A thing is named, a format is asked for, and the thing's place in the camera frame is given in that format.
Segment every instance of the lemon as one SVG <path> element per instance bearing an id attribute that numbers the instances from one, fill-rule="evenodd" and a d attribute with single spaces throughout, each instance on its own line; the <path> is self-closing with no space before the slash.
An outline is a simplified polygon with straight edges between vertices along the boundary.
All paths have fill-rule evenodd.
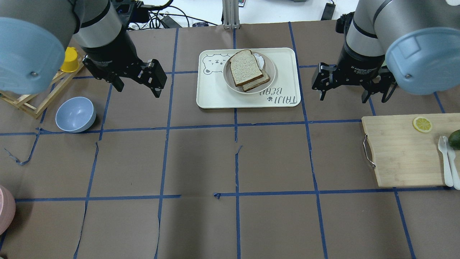
<path id="1" fill-rule="evenodd" d="M 460 129 L 452 132 L 449 136 L 449 145 L 453 149 L 460 149 Z"/>
<path id="2" fill-rule="evenodd" d="M 428 133 L 433 129 L 431 121 L 425 117 L 417 117 L 412 122 L 414 128 L 420 132 Z"/>

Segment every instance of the light blue joint cap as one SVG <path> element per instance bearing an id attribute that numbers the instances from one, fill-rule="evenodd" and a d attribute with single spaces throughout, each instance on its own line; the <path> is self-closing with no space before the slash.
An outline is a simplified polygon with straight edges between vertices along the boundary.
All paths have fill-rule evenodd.
<path id="1" fill-rule="evenodd" d="M 397 39 L 386 52 L 388 69 L 411 94 L 432 94 L 460 84 L 460 30 L 420 29 Z"/>
<path id="2" fill-rule="evenodd" d="M 49 31 L 0 17 L 0 90 L 17 94 L 45 91 L 64 62 L 64 47 Z"/>

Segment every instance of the green fruit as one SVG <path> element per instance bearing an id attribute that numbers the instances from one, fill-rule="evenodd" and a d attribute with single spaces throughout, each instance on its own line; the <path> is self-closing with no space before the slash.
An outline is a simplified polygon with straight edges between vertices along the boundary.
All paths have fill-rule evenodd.
<path id="1" fill-rule="evenodd" d="M 460 129 L 452 132 L 449 136 L 449 145 L 456 150 L 460 149 Z"/>

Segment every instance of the wooden stand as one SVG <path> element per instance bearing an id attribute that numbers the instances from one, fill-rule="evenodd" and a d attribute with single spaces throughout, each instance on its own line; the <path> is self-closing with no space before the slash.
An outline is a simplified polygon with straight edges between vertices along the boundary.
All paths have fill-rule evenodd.
<path id="1" fill-rule="evenodd" d="M 37 119 L 44 112 L 44 110 L 53 102 L 57 95 L 64 90 L 67 84 L 72 80 L 72 78 L 80 71 L 83 67 L 81 58 L 78 58 L 79 67 L 76 71 L 72 73 L 66 73 L 59 71 L 54 76 L 50 85 L 57 83 L 54 86 L 54 89 L 49 93 L 49 95 L 37 106 L 29 104 L 28 102 L 36 97 L 38 94 L 23 94 L 19 97 L 11 96 L 9 93 L 0 91 L 0 99 L 6 101 L 7 103 L 13 105 L 14 107 L 24 111 L 28 115 Z"/>

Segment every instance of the bread slice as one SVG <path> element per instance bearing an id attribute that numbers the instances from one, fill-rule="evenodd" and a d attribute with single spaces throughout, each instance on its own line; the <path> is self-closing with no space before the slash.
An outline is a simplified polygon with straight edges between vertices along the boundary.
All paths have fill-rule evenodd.
<path id="1" fill-rule="evenodd" d="M 249 49 L 241 50 L 230 60 L 230 71 L 236 86 L 242 86 L 264 75 L 257 64 L 256 58 Z"/>
<path id="2" fill-rule="evenodd" d="M 262 70 L 262 73 L 263 73 L 263 77 L 262 78 L 259 78 L 259 79 L 256 79 L 252 82 L 249 82 L 245 85 L 242 86 L 243 88 L 243 91 L 244 92 L 247 92 L 251 89 L 254 89 L 262 84 L 265 84 L 266 82 L 270 81 L 270 76 L 267 74 L 267 72 L 265 72 L 264 70 Z"/>

